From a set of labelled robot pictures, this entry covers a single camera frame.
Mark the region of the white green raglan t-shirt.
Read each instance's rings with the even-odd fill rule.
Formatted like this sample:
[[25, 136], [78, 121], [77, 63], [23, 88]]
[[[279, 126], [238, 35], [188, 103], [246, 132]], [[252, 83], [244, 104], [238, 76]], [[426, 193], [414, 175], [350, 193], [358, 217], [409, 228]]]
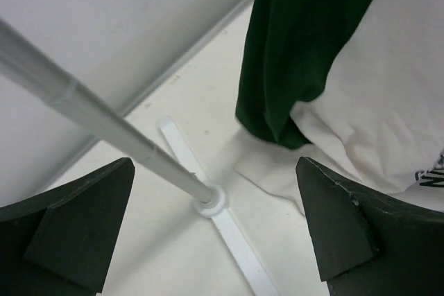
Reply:
[[301, 203], [296, 164], [443, 210], [443, 0], [254, 0], [237, 172]]

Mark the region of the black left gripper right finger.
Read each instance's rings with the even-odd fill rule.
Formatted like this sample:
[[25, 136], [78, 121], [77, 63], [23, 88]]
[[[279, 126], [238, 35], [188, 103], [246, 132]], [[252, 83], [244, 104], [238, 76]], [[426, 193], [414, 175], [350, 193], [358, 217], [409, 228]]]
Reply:
[[442, 295], [443, 213], [301, 157], [296, 165], [321, 281], [331, 295]]

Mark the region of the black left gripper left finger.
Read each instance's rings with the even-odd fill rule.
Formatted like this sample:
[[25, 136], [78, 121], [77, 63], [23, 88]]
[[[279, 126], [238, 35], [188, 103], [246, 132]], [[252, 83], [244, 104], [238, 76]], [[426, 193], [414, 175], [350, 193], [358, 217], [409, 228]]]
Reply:
[[2, 207], [1, 294], [102, 293], [134, 176], [120, 158]]

